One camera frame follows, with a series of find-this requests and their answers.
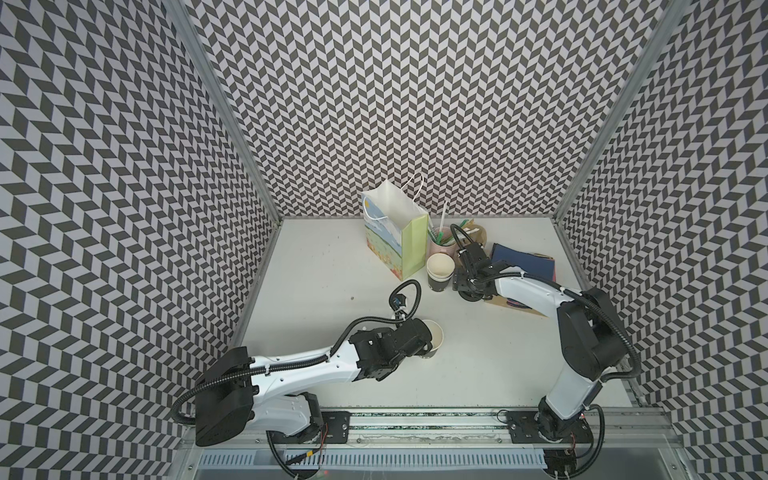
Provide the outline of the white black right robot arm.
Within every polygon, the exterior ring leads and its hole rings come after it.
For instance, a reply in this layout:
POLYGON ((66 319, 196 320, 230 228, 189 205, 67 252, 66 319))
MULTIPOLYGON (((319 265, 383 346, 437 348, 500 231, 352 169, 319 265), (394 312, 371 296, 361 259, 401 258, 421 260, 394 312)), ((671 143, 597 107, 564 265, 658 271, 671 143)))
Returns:
POLYGON ((607 294, 575 291, 506 261, 492 261, 475 242, 458 248, 454 290, 476 302, 514 300, 556 321, 565 362, 554 386, 539 402, 539 436, 559 442, 570 432, 602 386, 636 378, 642 362, 607 294))

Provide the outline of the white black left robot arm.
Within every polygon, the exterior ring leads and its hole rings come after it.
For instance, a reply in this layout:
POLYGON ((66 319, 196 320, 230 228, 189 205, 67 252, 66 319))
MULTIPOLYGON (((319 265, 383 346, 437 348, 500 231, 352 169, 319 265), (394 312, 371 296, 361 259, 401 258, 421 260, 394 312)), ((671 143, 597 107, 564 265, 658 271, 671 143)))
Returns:
POLYGON ((172 404, 171 419, 195 430, 199 447, 224 443, 249 427, 290 443, 309 443, 325 430, 313 389, 362 380, 381 382, 411 357, 428 357, 434 338, 421 319, 362 317, 325 348, 283 357, 226 352, 194 388, 172 404))

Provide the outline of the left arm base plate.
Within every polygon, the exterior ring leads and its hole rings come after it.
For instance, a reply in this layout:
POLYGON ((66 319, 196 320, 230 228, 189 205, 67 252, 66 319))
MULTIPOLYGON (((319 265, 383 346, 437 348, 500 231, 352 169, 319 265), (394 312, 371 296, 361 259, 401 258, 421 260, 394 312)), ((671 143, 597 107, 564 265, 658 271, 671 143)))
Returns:
POLYGON ((348 411, 321 411, 310 418, 309 425, 297 435, 300 443, 346 444, 350 432, 351 413, 348 411))

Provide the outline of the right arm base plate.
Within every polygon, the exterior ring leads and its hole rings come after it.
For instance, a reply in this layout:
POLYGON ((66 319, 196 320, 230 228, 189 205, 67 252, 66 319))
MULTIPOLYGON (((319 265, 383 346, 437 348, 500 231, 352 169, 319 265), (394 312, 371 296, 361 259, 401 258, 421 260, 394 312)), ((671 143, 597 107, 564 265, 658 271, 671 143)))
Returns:
POLYGON ((543 444, 562 446, 575 443, 587 445, 595 440, 591 427, 583 415, 577 415, 573 421, 568 421, 554 439, 549 439, 540 431, 534 410, 513 410, 505 413, 505 422, 513 444, 543 444))

